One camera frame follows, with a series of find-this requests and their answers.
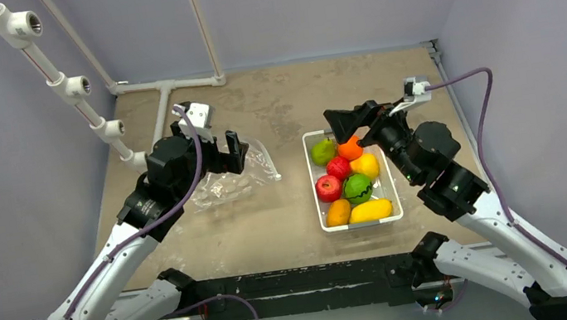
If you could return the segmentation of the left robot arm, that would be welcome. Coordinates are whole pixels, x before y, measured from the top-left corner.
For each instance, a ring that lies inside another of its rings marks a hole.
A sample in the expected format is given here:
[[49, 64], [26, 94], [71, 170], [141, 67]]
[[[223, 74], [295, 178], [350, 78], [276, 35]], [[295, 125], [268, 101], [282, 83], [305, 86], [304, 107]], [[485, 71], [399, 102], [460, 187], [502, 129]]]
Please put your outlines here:
[[222, 294], [200, 291], [176, 269], [165, 270], [141, 295], [113, 310], [124, 286], [183, 214], [184, 204], [207, 173], [245, 169], [249, 145], [225, 134], [228, 151], [199, 133], [165, 137], [146, 159], [146, 171], [124, 201], [104, 248], [73, 292], [47, 320], [158, 320], [188, 315]]

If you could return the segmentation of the red dark apple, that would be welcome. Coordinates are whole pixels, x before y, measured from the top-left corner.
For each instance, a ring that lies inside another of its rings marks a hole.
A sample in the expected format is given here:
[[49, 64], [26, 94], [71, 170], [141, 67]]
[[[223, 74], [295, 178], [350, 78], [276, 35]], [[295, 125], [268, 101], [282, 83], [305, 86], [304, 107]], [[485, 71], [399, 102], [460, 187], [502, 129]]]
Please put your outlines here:
[[337, 178], [340, 182], [346, 180], [351, 174], [350, 161], [342, 156], [336, 156], [326, 165], [327, 175]]

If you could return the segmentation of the orange fruit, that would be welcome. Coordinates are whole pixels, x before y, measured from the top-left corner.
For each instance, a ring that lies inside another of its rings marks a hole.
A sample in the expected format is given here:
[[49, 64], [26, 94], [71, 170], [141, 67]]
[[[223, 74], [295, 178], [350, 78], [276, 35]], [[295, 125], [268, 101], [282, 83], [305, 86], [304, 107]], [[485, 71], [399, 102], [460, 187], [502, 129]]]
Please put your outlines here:
[[350, 162], [357, 160], [364, 153], [364, 148], [358, 142], [359, 138], [356, 135], [352, 135], [347, 142], [339, 143], [337, 146], [338, 156]]

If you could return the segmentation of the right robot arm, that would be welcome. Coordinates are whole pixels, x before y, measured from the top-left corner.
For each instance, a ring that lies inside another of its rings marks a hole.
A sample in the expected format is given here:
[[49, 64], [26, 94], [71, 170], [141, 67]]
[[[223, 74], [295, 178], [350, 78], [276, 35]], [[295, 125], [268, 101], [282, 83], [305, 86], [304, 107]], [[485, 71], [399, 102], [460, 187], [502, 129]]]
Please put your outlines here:
[[326, 110], [324, 117], [338, 142], [345, 143], [361, 127], [358, 143], [384, 151], [433, 213], [476, 232], [500, 250], [499, 258], [469, 249], [445, 235], [429, 232], [412, 251], [412, 284], [438, 274], [457, 276], [513, 298], [535, 320], [567, 320], [567, 252], [557, 260], [545, 248], [554, 241], [503, 207], [496, 193], [476, 174], [455, 162], [461, 148], [446, 125], [407, 124], [407, 111], [429, 101], [430, 94], [407, 95], [395, 103], [366, 101], [352, 110]]

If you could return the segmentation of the clear zip top bag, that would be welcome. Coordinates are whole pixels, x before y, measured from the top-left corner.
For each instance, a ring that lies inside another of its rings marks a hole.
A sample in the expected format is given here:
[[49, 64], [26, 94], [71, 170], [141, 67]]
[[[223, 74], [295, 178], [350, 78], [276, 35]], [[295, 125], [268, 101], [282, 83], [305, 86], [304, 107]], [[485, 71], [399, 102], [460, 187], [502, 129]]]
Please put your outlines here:
[[243, 137], [240, 141], [249, 145], [245, 155], [244, 171], [240, 174], [207, 173], [190, 198], [199, 212], [246, 198], [258, 187], [282, 179], [263, 143], [251, 137]]

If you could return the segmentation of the green pear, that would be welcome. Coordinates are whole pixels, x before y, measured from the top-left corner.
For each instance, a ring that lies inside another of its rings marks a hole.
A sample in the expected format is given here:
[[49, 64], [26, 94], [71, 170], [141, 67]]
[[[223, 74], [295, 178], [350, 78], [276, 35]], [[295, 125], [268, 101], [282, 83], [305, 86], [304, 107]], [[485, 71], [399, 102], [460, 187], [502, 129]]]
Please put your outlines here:
[[330, 138], [325, 138], [311, 147], [311, 160], [315, 165], [325, 167], [337, 155], [336, 152], [335, 143]]

